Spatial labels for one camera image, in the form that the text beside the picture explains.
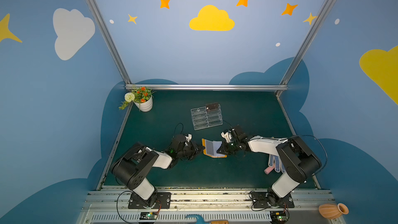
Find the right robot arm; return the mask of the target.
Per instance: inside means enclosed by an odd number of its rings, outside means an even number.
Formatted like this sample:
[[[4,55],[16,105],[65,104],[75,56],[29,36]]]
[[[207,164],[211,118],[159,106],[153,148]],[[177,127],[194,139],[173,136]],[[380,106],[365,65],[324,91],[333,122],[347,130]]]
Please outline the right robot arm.
[[[240,150],[265,153],[279,159],[281,177],[268,190],[267,197],[276,201],[291,193],[321,169],[321,160],[300,136],[290,138],[266,138],[247,135],[237,125],[221,133],[223,138],[218,153],[233,155]]]

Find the clear plastic organizer tray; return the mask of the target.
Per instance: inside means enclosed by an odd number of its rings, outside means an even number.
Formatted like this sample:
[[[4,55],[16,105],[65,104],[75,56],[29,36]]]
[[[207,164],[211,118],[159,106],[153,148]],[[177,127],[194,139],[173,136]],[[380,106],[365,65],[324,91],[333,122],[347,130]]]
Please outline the clear plastic organizer tray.
[[[195,131],[211,128],[223,124],[221,106],[218,111],[207,112],[205,106],[193,108],[190,111],[193,128]]]

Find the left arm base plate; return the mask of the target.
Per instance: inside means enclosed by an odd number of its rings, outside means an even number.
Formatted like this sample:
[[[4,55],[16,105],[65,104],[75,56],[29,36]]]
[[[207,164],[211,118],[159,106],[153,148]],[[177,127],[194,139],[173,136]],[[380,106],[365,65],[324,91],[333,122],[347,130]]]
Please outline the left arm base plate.
[[[155,191],[147,200],[142,199],[138,194],[132,193],[130,196],[128,209],[169,209],[171,204],[170,192]]]

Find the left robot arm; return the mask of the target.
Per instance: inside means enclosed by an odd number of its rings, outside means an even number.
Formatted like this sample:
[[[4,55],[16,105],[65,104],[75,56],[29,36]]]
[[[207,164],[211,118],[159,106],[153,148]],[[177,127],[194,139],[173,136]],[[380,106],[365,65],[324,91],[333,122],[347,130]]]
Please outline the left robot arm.
[[[165,151],[157,151],[138,142],[111,165],[110,171],[147,205],[152,205],[157,190],[147,179],[151,169],[171,169],[180,160],[194,159],[204,149],[203,145],[192,140],[191,134],[177,134]]]

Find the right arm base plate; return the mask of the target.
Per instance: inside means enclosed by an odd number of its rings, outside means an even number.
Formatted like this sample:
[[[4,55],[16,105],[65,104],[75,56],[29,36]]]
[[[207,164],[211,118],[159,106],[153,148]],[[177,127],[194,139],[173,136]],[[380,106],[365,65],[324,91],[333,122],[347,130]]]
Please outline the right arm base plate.
[[[267,208],[294,208],[291,194],[280,198],[276,194],[267,191],[250,191],[249,198],[252,201],[253,209]]]

